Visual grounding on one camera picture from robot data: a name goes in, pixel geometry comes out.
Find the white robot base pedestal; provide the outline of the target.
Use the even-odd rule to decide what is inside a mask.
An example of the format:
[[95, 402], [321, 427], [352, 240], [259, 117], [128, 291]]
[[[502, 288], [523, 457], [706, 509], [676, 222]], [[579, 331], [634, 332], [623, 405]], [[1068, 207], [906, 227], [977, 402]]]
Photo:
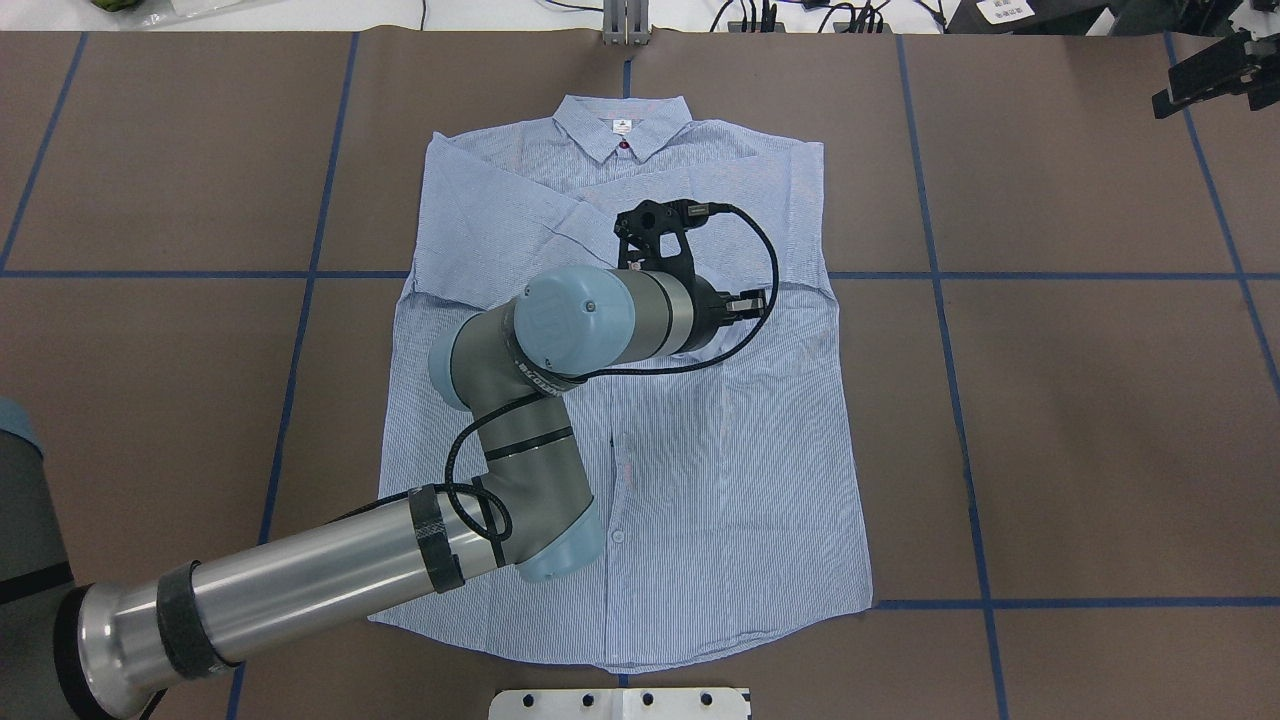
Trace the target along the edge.
[[732, 687], [503, 691], [489, 719], [753, 719], [751, 694]]

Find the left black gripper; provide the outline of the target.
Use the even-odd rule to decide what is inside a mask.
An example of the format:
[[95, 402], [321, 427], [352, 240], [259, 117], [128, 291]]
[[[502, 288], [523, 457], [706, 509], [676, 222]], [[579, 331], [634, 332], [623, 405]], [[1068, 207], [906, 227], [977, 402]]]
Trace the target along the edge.
[[690, 352], [707, 347], [722, 327], [767, 316], [765, 290], [748, 290], [732, 295], [717, 290], [709, 281], [694, 281], [690, 286], [690, 302], [692, 307]]

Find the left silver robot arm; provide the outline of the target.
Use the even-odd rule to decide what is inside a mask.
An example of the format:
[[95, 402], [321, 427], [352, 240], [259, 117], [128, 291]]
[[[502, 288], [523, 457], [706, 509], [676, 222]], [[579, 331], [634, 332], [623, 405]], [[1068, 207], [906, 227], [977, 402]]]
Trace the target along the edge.
[[778, 292], [719, 292], [677, 270], [535, 275], [431, 348], [436, 392], [472, 415], [438, 482], [147, 584], [73, 589], [52, 625], [70, 715], [136, 717], [182, 682], [497, 569], [543, 582], [589, 565], [604, 547], [602, 506], [564, 395], [626, 363], [700, 348], [735, 323], [760, 329]]

